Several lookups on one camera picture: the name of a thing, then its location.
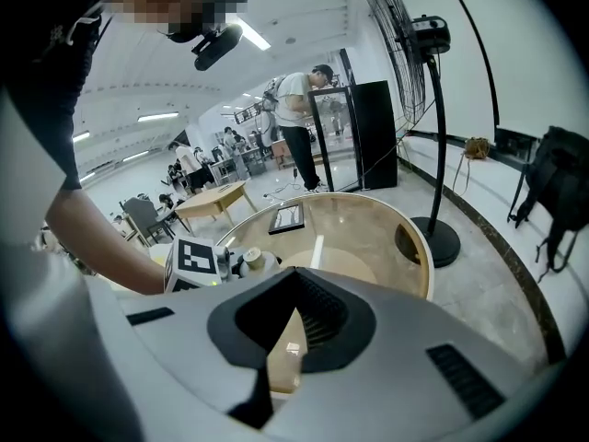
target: black stand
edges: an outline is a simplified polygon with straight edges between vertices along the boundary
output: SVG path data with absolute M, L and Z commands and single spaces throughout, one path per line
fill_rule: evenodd
M 438 75 L 435 59 L 427 56 L 427 67 L 432 77 L 433 95 L 435 96 L 435 110 L 438 117 L 438 173 L 435 182 L 435 193 L 433 195 L 432 214 L 430 217 L 413 217 L 411 220 L 425 236 L 425 240 L 432 252 L 433 266 L 435 268 L 445 267 L 456 260 L 460 252 L 460 238 L 453 228 L 444 221 L 437 219 L 442 201 L 442 189 L 444 188 L 445 173 L 445 109 L 442 85 Z M 397 247 L 401 253 L 412 262 L 419 262 L 417 251 L 413 241 L 408 237 L 402 227 L 397 229 L 395 235 Z

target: glass door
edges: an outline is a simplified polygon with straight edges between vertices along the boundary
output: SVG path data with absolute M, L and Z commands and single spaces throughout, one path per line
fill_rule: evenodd
M 332 192 L 361 189 L 360 146 L 348 88 L 316 90 L 308 96 L 314 122 L 307 129 L 318 176 Z

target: tablet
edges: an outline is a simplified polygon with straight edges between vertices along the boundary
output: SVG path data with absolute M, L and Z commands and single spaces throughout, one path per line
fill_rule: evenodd
M 275 211 L 270 222 L 268 234 L 280 234 L 305 227 L 303 204 L 292 204 Z

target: backpack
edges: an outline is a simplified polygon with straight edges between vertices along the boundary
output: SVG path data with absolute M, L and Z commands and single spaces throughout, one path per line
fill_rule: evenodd
M 270 81 L 261 101 L 260 130 L 261 142 L 270 147 L 273 142 L 278 141 L 278 123 L 274 112 L 278 108 L 278 88 L 286 76 L 278 76 Z
M 466 157 L 468 159 L 467 184 L 464 187 L 464 191 L 462 193 L 460 193 L 458 196 L 462 196 L 463 194 L 465 194 L 467 192 L 468 181 L 470 180 L 470 161 L 472 159 L 482 159 L 482 160 L 486 159 L 487 156 L 489 155 L 489 151 L 491 151 L 491 143 L 489 142 L 489 140 L 485 139 L 484 137 L 471 137 L 470 139 L 467 139 L 465 147 L 464 147 L 464 152 L 462 153 L 462 156 L 460 156 L 460 162 L 458 162 L 458 169 L 456 169 L 454 183 L 452 184 L 452 192 L 456 193 L 455 192 L 456 180 L 458 178 L 458 173 L 460 172 L 460 168 L 462 167 L 462 161 L 464 160 L 464 157 Z
M 278 88 L 285 78 L 286 76 L 277 76 L 266 86 L 261 100 L 262 111 L 276 111 L 278 108 Z
M 517 213 L 512 215 L 524 177 L 529 193 Z M 545 244 L 548 255 L 547 269 L 538 279 L 540 282 L 548 271 L 558 273 L 566 267 L 579 231 L 589 223 L 588 139 L 556 126 L 549 127 L 534 161 L 522 169 L 507 222 L 513 219 L 518 227 L 522 221 L 527 221 L 536 202 L 540 202 L 553 218 L 548 237 L 537 246 L 536 262 Z M 567 230 L 573 231 L 574 236 L 562 266 L 556 267 L 554 258 Z

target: black backpack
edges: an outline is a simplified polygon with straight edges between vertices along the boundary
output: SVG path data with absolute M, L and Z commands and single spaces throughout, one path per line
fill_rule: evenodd
M 529 187 L 527 198 L 512 215 L 517 197 L 522 189 L 524 177 Z M 540 202 L 552 215 L 552 225 L 547 238 L 537 246 L 536 262 L 540 248 L 547 245 L 547 270 L 561 272 L 571 257 L 572 247 L 577 234 L 589 223 L 589 140 L 579 134 L 565 129 L 550 126 L 542 138 L 531 164 L 525 164 L 522 176 L 517 184 L 514 202 L 507 215 L 518 227 L 523 220 L 527 221 L 534 204 Z M 562 266 L 556 267 L 554 258 L 565 231 L 574 232 L 574 237 L 564 256 Z

